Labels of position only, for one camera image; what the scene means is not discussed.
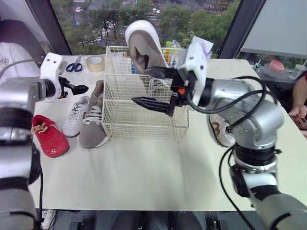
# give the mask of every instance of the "printed number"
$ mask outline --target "printed number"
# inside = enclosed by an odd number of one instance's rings
[[[213,123],[212,123],[212,127],[214,127],[214,125],[216,125],[216,127],[214,128],[215,134],[216,134],[216,135],[219,135],[220,132],[221,132],[221,130],[220,130],[220,124],[217,123],[217,122],[213,122]]]
[[[0,66],[2,65],[8,65],[9,64],[9,60],[7,58],[1,58],[0,59]]]

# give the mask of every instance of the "white shirt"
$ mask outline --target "white shirt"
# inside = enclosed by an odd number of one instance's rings
[[[32,59],[29,53],[15,43],[0,43],[0,71],[16,61]],[[9,67],[0,78],[0,83],[14,77],[39,77],[40,69],[35,62],[19,63]]]

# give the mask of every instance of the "white wall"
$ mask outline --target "white wall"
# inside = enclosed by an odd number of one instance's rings
[[[307,58],[307,0],[267,0],[241,51]]]
[[[0,0],[0,17],[24,22],[39,42],[48,41],[24,0]]]

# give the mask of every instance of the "window frame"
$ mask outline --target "window frame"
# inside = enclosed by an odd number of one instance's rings
[[[44,31],[54,53],[72,55],[65,35],[49,0],[25,0],[32,15]]]
[[[217,58],[236,58],[266,0],[241,0]]]

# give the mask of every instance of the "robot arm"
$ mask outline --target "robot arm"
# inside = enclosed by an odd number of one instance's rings
[[[41,78],[17,77],[0,85],[0,229],[40,228],[28,185],[39,175],[40,155],[32,142],[31,126],[35,103],[87,91],[59,77],[62,57],[47,54]]]
[[[152,77],[173,79],[169,104],[147,97],[132,100],[167,115],[173,114],[175,106],[189,104],[201,113],[217,113],[223,117],[236,140],[232,152],[235,164],[230,167],[235,191],[249,198],[265,229],[306,229],[307,207],[277,188],[275,155],[279,151],[275,143],[276,130],[283,124],[280,108],[270,101],[262,101],[265,94],[261,98],[257,96],[256,93],[266,92],[264,85],[262,91],[254,91],[239,79],[206,79],[206,72],[201,71],[206,67],[201,48],[192,42],[178,69],[146,70]]]

